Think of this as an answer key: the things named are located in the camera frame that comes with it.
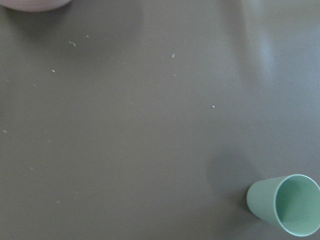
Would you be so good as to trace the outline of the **pink ice bowl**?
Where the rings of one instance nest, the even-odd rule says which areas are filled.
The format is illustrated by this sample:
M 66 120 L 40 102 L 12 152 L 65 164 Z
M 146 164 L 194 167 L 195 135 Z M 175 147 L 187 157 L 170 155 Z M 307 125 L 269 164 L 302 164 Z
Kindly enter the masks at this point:
M 71 0 L 0 0 L 0 5 L 22 12 L 45 12 L 69 4 Z

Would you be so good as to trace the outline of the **green cup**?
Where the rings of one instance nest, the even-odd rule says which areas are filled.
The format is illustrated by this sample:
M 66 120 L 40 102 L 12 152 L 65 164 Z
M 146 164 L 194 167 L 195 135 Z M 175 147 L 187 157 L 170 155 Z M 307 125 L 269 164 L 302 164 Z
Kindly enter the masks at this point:
M 253 183 L 246 194 L 253 215 L 296 237 L 307 237 L 320 228 L 320 187 L 302 174 Z

